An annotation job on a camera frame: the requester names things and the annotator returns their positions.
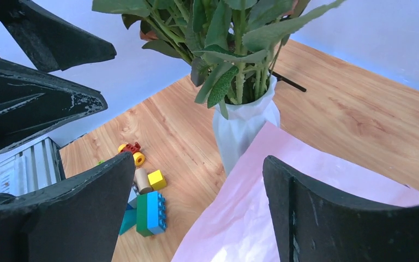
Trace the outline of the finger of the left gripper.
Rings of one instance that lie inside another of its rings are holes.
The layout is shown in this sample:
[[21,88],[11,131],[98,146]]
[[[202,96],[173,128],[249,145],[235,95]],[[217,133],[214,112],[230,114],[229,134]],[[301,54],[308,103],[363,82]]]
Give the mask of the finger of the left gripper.
[[0,154],[107,108],[97,90],[0,58]]
[[33,1],[0,1],[0,22],[38,70],[49,73],[108,61],[114,46]]

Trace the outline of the pink wrapping paper sheet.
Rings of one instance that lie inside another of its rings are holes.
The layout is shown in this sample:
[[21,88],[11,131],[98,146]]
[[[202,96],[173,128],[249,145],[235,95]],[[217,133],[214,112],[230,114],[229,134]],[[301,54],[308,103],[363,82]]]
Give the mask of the pink wrapping paper sheet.
[[275,156],[298,171],[345,192],[401,207],[419,204],[419,191],[317,150],[267,122],[232,169],[213,203],[186,233],[173,261],[278,261],[262,178]]

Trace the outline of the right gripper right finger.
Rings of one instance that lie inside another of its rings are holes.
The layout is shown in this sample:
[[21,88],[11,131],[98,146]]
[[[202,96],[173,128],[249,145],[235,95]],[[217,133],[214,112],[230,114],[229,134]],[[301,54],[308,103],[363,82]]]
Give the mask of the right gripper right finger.
[[419,205],[355,196],[274,156],[262,175],[281,261],[419,261]]

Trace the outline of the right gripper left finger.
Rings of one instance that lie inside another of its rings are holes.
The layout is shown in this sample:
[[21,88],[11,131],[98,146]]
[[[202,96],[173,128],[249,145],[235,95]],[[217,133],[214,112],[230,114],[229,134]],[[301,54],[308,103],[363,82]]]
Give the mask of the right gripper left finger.
[[0,193],[0,261],[111,261],[134,172],[123,152],[45,188]]

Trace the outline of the white ribbed vase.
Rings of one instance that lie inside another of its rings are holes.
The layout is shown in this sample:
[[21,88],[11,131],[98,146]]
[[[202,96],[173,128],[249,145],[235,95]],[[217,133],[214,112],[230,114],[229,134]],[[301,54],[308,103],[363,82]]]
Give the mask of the white ribbed vase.
[[215,106],[212,126],[226,176],[266,122],[280,127],[280,112],[273,101],[276,84],[277,78],[271,76],[267,92],[254,102]]

